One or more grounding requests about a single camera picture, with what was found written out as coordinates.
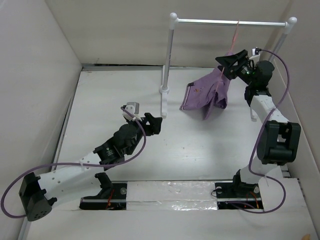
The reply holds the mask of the purple trousers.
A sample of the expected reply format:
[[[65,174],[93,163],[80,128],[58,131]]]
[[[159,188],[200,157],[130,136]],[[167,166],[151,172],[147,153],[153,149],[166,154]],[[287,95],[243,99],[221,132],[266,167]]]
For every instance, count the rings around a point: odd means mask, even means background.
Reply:
[[[187,84],[181,111],[203,111],[207,120],[215,108],[224,110],[228,105],[228,90],[231,81],[220,69],[214,68],[207,75]]]

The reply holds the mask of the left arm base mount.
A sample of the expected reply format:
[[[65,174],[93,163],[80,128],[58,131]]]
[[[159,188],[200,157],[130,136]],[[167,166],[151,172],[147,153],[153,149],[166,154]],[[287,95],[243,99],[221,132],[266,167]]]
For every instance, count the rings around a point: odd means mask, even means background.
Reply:
[[[105,172],[96,173],[100,191],[92,196],[82,197],[79,208],[86,211],[122,211],[127,209],[128,182],[112,182]]]

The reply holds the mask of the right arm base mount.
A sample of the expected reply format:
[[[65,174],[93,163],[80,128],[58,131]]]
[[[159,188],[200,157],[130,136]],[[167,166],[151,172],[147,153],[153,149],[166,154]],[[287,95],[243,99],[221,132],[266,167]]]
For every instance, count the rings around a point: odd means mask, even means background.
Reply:
[[[241,181],[240,170],[232,181],[218,181],[211,196],[217,200],[219,210],[263,210],[260,189],[257,183],[248,184]]]

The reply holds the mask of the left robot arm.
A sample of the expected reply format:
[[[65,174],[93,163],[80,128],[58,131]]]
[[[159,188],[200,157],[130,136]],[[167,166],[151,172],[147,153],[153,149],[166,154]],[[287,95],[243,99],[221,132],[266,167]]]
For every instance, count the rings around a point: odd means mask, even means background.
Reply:
[[[106,171],[135,159],[141,140],[161,132],[162,117],[146,112],[141,119],[127,120],[111,138],[77,162],[36,175],[23,177],[19,197],[28,221],[37,221],[53,208],[76,198],[107,199],[114,191]]]

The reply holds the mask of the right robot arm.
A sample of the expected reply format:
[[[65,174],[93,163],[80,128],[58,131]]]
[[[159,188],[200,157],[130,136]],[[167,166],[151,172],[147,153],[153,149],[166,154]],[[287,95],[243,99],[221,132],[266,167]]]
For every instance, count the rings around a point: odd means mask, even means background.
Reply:
[[[275,67],[270,61],[254,62],[247,50],[216,57],[216,61],[227,79],[240,78],[246,83],[244,99],[251,118],[258,117],[262,123],[248,166],[238,170],[230,186],[223,188],[225,193],[243,197],[258,191],[259,180],[272,169],[296,159],[301,126],[284,117],[273,102],[268,84]]]

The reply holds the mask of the pink wire hanger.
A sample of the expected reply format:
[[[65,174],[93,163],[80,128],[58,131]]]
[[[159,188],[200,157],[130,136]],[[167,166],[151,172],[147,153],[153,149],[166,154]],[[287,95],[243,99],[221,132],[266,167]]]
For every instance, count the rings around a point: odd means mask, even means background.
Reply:
[[[231,42],[231,45],[230,45],[230,48],[227,52],[227,56],[229,56],[232,51],[233,51],[233,48],[236,44],[236,40],[237,40],[237,37],[238,37],[238,27],[239,27],[239,23],[240,23],[240,20],[237,21],[237,24],[235,26],[235,31],[234,31],[234,34],[233,34],[233,37],[232,37],[232,42]],[[221,74],[220,74],[220,78],[222,79],[222,76],[223,76],[223,73],[224,73],[224,70],[225,70],[225,67],[222,68],[221,70]],[[216,88],[215,88],[215,91],[217,91],[219,89],[219,85],[220,83],[217,84]]]

